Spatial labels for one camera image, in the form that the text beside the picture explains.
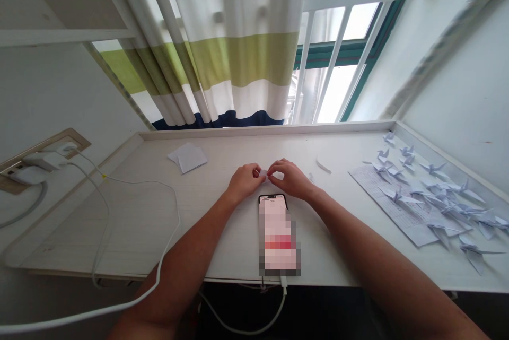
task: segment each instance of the charger plug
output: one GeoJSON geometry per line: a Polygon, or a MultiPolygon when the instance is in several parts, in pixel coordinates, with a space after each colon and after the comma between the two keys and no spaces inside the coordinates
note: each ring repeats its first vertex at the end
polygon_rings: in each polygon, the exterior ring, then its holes
{"type": "Polygon", "coordinates": [[[56,152],[30,153],[23,157],[23,161],[29,165],[39,166],[48,171],[62,170],[67,164],[67,159],[56,152]]]}
{"type": "Polygon", "coordinates": [[[56,142],[46,146],[42,152],[57,152],[63,156],[68,155],[73,150],[77,149],[78,146],[73,142],[56,142]]]}
{"type": "Polygon", "coordinates": [[[38,185],[46,181],[49,177],[49,172],[37,167],[31,166],[18,170],[17,172],[9,175],[11,179],[24,185],[38,185]]]}

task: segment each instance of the left hand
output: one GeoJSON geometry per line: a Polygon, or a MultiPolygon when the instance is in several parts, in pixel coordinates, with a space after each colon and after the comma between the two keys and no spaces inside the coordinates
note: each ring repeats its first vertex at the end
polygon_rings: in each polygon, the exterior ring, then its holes
{"type": "Polygon", "coordinates": [[[237,203],[241,203],[265,181],[265,176],[258,176],[260,171],[261,167],[257,163],[241,166],[233,174],[225,194],[228,194],[228,197],[233,198],[237,203]]]}

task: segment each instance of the striped curtain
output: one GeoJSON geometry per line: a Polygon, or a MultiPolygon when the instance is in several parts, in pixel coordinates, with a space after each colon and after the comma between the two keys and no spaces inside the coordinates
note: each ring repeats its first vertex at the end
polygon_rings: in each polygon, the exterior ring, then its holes
{"type": "Polygon", "coordinates": [[[95,42],[157,129],[282,124],[304,0],[115,0],[135,34],[95,42]]]}

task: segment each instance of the forearm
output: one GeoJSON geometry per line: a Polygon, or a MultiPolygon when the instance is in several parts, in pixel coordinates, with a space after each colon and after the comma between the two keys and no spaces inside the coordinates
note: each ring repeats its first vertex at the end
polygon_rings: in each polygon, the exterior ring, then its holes
{"type": "Polygon", "coordinates": [[[327,193],[315,190],[306,201],[326,224],[362,286],[401,328],[422,338],[464,329],[470,338],[486,338],[419,268],[327,193]]]}
{"type": "MultiPolygon", "coordinates": [[[[125,313],[126,319],[168,326],[180,317],[195,297],[221,233],[238,204],[223,194],[210,210],[165,255],[158,287],[125,313]]],[[[155,283],[157,265],[138,290],[140,296],[155,283]]]]}

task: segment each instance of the smartphone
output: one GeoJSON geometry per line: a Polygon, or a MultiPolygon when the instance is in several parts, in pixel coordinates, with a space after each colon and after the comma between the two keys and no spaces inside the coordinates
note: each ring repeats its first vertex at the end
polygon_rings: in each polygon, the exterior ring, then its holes
{"type": "Polygon", "coordinates": [[[258,197],[260,228],[260,276],[300,276],[301,250],[296,242],[286,197],[258,197]]]}

